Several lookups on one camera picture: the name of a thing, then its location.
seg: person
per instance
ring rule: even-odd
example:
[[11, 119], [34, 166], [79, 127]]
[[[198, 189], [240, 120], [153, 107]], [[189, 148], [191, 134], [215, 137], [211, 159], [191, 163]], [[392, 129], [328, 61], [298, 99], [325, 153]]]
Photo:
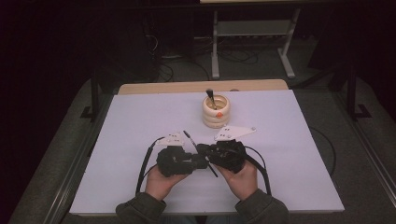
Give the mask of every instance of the person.
[[[216, 166], [224, 176], [231, 192], [240, 200], [235, 209], [242, 223], [247, 224], [283, 224], [289, 223], [289, 210], [280, 200], [265, 194], [258, 188], [257, 168], [249, 161], [245, 161], [240, 172], [233, 172]], [[121, 203], [116, 213], [122, 223], [151, 224], [160, 223], [161, 214], [166, 207], [163, 199], [172, 187], [188, 175], [172, 175], [165, 177], [158, 166], [148, 172], [145, 192], [138, 193], [127, 203]]]

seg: left hand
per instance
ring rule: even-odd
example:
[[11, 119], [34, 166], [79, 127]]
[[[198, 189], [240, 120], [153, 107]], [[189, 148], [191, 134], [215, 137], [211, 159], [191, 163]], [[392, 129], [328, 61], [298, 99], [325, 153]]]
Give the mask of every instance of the left hand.
[[171, 191], [172, 187], [188, 175], [172, 175], [169, 177], [161, 174], [158, 165], [148, 172], [145, 192], [158, 201], [162, 201]]

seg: cup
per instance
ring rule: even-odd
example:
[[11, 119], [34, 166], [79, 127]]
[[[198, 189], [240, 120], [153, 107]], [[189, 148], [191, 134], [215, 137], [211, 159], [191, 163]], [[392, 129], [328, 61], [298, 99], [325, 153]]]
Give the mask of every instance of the cup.
[[223, 95], [214, 95], [215, 105], [206, 96], [202, 102], [203, 122], [209, 128], [219, 129], [224, 127], [230, 120], [230, 101]]

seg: wooden edge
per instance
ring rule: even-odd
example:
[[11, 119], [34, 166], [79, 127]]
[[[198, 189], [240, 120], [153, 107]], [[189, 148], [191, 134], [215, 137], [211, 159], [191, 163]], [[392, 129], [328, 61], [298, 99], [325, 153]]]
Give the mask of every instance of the wooden edge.
[[139, 83], [122, 85], [119, 95], [205, 92], [208, 88], [213, 91], [283, 91], [289, 89], [282, 79]]

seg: hand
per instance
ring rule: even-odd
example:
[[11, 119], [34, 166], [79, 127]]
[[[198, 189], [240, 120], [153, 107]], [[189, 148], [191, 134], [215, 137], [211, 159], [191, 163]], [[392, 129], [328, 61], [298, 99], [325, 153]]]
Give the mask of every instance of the hand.
[[245, 161], [244, 167], [237, 174], [219, 166], [216, 168], [224, 176], [231, 191], [239, 200], [244, 201], [258, 189], [257, 168], [249, 161]]
[[145, 192], [158, 201], [162, 201], [171, 191], [172, 187], [188, 175], [172, 175], [169, 177], [161, 174], [158, 165], [148, 172]]

